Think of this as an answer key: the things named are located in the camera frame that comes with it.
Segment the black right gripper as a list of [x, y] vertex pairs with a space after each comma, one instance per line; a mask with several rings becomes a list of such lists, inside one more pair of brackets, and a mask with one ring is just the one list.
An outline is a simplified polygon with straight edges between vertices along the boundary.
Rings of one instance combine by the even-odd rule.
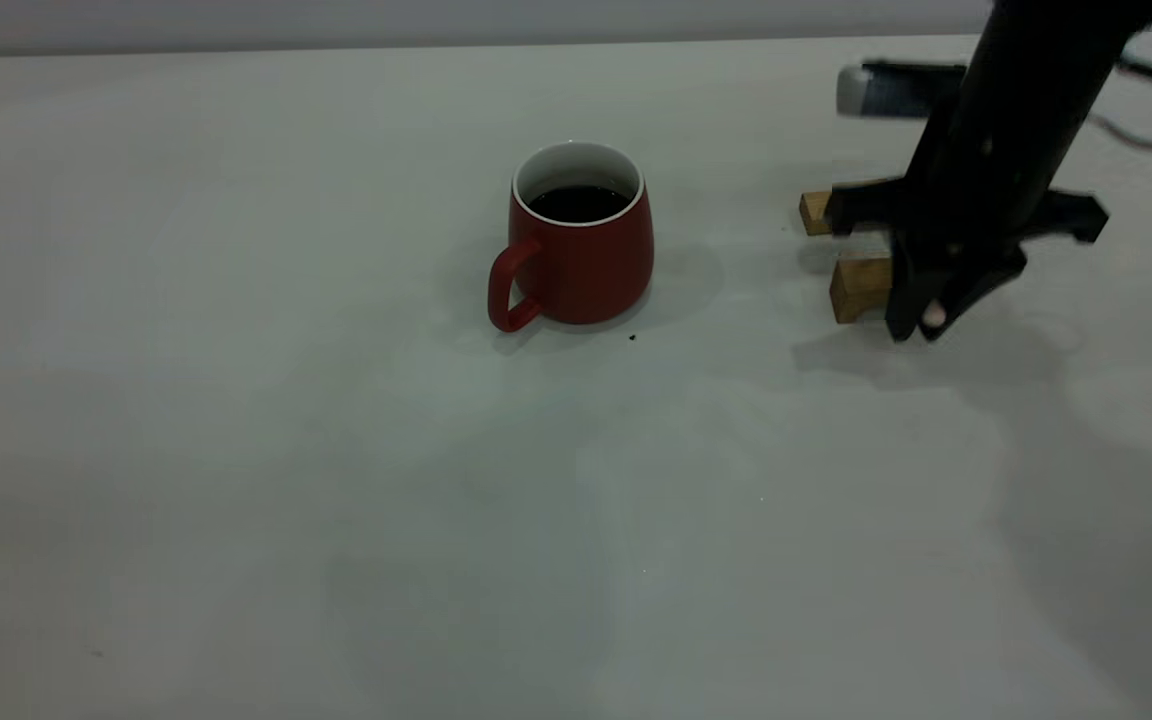
[[[1064, 150], [948, 152], [911, 161], [904, 176], [832, 188], [824, 223], [832, 234], [877, 228], [892, 247], [884, 323], [893, 341], [922, 331], [937, 341], [980, 300], [1015, 281], [1028, 240], [1066, 234], [1093, 243], [1108, 223], [1097, 197], [1056, 190]], [[943, 286], [943, 260], [925, 252], [1007, 251], [956, 270]]]

